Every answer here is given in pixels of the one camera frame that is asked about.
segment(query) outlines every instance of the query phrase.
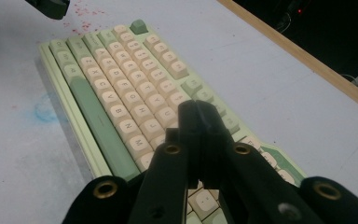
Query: blue stain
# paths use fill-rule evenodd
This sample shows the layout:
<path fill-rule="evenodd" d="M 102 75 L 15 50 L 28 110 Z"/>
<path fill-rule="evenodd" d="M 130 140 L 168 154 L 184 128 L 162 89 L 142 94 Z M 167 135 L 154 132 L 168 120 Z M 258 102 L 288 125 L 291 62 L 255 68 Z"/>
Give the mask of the blue stain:
<path fill-rule="evenodd" d="M 34 115 L 45 123 L 58 121 L 54 107 L 51 104 L 50 98 L 55 94 L 46 94 L 40 98 L 40 102 L 34 106 Z"/>

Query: keyboard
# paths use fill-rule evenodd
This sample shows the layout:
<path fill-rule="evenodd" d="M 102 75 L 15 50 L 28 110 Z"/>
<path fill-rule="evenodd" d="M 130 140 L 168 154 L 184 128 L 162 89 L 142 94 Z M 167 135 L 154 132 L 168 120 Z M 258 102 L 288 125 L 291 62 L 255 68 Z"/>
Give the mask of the keyboard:
<path fill-rule="evenodd" d="M 148 168 L 165 129 L 187 100 L 216 106 L 234 141 L 254 146 L 287 182 L 304 173 L 281 149 L 260 141 L 196 71 L 142 20 L 54 39 L 41 59 L 94 176 L 130 180 Z M 187 223 L 225 223 L 217 190 L 188 191 Z"/>

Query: spacebar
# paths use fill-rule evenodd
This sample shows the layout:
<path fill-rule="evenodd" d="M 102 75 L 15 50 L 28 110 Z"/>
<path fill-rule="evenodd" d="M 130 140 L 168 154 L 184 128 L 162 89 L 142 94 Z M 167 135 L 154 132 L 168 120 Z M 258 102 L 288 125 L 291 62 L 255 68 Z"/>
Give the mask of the spacebar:
<path fill-rule="evenodd" d="M 88 81 L 76 77 L 69 87 L 112 173 L 125 180 L 140 174 Z"/>

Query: white table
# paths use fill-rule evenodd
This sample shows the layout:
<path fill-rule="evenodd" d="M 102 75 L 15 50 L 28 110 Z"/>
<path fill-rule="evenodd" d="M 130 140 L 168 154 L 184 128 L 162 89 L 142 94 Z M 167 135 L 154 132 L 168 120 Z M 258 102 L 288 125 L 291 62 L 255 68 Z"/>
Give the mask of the white table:
<path fill-rule="evenodd" d="M 92 179 L 38 44 L 143 19 L 264 142 L 358 195 L 358 104 L 216 1 L 0 0 L 0 223 L 60 223 Z"/>

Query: black object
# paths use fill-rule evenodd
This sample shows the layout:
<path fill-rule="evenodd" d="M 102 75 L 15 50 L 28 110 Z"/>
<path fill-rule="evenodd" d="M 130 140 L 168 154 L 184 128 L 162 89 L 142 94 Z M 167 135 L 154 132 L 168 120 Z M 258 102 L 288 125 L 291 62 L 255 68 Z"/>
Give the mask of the black object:
<path fill-rule="evenodd" d="M 42 12 L 45 16 L 61 20 L 69 7 L 69 0 L 25 0 L 37 10 Z"/>
<path fill-rule="evenodd" d="M 358 223 L 358 198 L 338 183 L 285 182 L 253 147 L 234 143 L 216 108 L 179 106 L 179 128 L 168 129 L 149 169 L 129 183 L 117 176 L 91 181 L 73 202 L 68 223 L 184 223 L 187 186 L 219 189 L 228 223 Z"/>

